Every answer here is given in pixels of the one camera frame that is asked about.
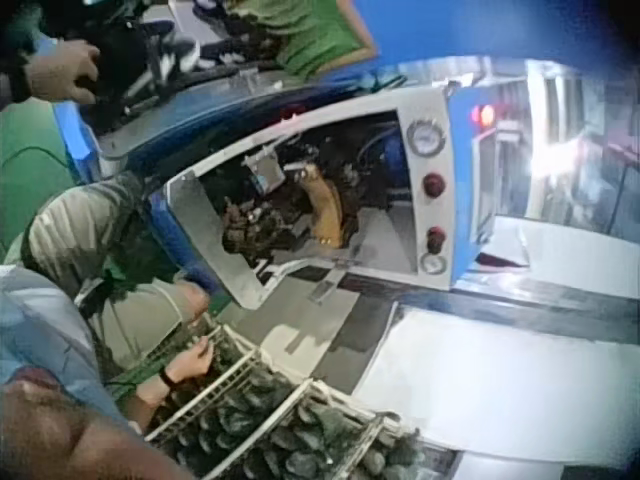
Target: black wristband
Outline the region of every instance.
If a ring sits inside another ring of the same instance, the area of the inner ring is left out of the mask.
[[[14,103],[24,102],[31,98],[31,88],[27,81],[27,74],[24,66],[15,66],[7,69],[11,97]]]
[[[158,375],[160,376],[160,379],[164,382],[164,384],[169,387],[169,390],[173,390],[174,388],[176,388],[176,386],[178,385],[176,382],[174,382],[173,380],[171,380],[169,378],[169,375],[167,375],[167,370],[166,367],[163,367],[159,372]]]

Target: knee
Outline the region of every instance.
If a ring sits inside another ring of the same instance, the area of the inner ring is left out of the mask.
[[[200,315],[209,309],[209,301],[211,300],[209,294],[198,285],[187,281],[180,281],[176,283],[176,286],[187,299],[191,307],[191,312],[193,313],[193,319],[200,317]]]

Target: gauge dial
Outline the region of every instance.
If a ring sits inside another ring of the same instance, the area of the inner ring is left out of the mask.
[[[420,259],[420,266],[429,275],[440,275],[447,269],[447,261],[440,255],[425,253]]]
[[[407,137],[413,153],[425,158],[440,153],[445,144],[444,132],[435,120],[416,120],[409,127]]]

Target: mussel pile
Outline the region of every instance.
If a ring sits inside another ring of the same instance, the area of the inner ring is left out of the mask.
[[[412,467],[423,458],[418,438],[418,431],[399,439],[381,432],[349,480],[414,480],[416,475]]]
[[[293,392],[279,373],[256,368],[246,385],[227,393],[160,448],[201,477],[244,442]]]
[[[331,472],[358,440],[361,427],[339,410],[301,401],[224,476],[233,480],[314,480]]]

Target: yellow part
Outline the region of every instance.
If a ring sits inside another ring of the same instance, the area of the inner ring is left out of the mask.
[[[323,245],[342,247],[342,207],[335,185],[325,180],[315,165],[304,167],[299,182],[313,207],[311,233]]]

